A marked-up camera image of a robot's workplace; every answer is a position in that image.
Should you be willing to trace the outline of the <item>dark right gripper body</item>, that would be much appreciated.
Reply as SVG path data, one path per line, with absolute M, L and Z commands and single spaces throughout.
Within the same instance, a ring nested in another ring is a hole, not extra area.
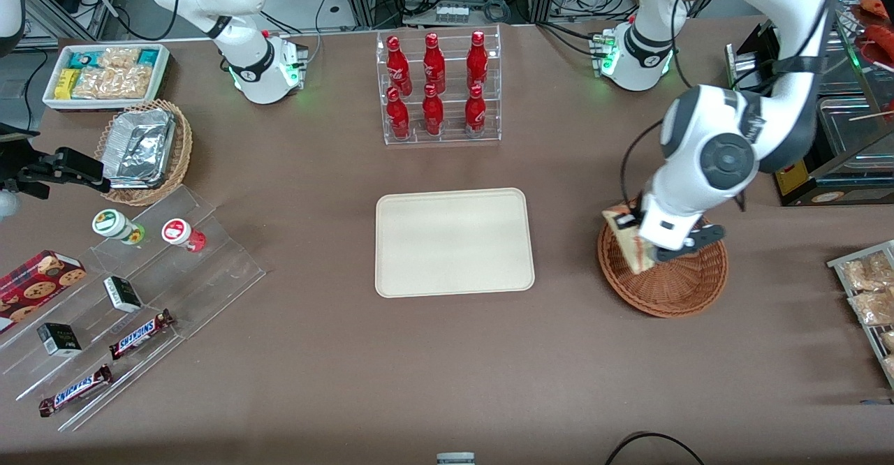
M 1 189 L 10 193 L 32 193 L 31 186 L 19 183 L 23 168 L 34 162 L 31 140 L 34 132 L 1 125 Z

